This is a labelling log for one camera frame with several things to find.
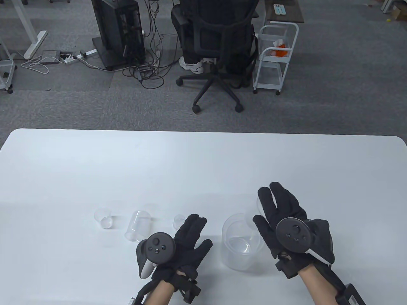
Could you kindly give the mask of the person's left hand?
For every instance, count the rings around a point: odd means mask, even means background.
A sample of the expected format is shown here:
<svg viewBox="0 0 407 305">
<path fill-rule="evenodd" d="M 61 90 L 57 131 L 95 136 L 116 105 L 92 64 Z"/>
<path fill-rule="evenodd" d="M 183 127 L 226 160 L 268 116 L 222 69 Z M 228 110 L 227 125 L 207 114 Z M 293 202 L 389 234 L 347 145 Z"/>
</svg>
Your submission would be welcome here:
<svg viewBox="0 0 407 305">
<path fill-rule="evenodd" d="M 157 266 L 151 276 L 152 280 L 163 280 L 170 283 L 178 272 L 184 273 L 188 280 L 196 280 L 197 269 L 213 246 L 210 239 L 206 239 L 196 246 L 206 223 L 207 219 L 197 214 L 191 214 L 186 218 L 174 237 L 176 245 L 174 256 L 167 263 Z"/>
</svg>

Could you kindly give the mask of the person's right hand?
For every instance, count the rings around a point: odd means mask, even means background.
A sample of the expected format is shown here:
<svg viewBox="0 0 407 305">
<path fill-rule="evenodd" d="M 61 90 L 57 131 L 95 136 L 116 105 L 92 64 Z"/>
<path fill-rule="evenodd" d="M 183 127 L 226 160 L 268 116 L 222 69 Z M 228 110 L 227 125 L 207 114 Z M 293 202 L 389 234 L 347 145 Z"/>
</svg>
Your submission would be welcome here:
<svg viewBox="0 0 407 305">
<path fill-rule="evenodd" d="M 309 254 L 294 253 L 283 247 L 277 240 L 276 227 L 279 221 L 294 217 L 307 220 L 307 213 L 301 208 L 297 198 L 285 189 L 279 182 L 270 183 L 269 187 L 258 190 L 258 198 L 265 216 L 255 215 L 256 225 L 273 258 L 278 258 L 276 268 L 282 271 L 288 279 L 298 275 L 298 272 L 311 265 L 314 259 Z"/>
</svg>

